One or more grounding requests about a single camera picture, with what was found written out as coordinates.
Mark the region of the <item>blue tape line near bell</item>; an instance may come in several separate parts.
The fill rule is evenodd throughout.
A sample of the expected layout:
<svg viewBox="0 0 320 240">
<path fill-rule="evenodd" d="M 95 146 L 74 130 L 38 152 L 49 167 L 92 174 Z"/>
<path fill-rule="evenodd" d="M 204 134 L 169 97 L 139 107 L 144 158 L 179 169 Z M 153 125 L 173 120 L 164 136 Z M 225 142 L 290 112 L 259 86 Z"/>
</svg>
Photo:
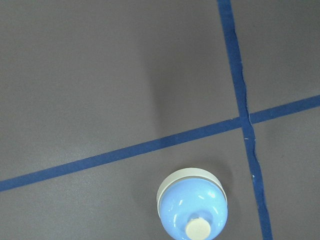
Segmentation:
<svg viewBox="0 0 320 240">
<path fill-rule="evenodd" d="M 320 96 L 316 95 L 298 101 L 283 104 L 280 106 L 254 112 L 251 113 L 249 116 L 251 123 L 257 124 L 270 121 L 276 118 L 284 117 L 287 115 L 295 114 L 298 112 L 306 111 L 319 106 Z M 0 182 L 0 191 L 4 192 L 22 186 L 34 184 L 37 182 L 57 178 L 60 176 L 72 174 L 75 172 L 131 158 L 134 156 L 143 155 L 171 146 L 229 132 L 235 129 L 239 129 L 241 127 L 241 119 L 239 117 L 227 119 L 221 122 L 187 130 L 155 140 L 150 140 L 147 142 L 87 157 L 84 159 L 50 167 L 36 172 L 31 172 L 25 175 L 5 179 Z"/>
</svg>

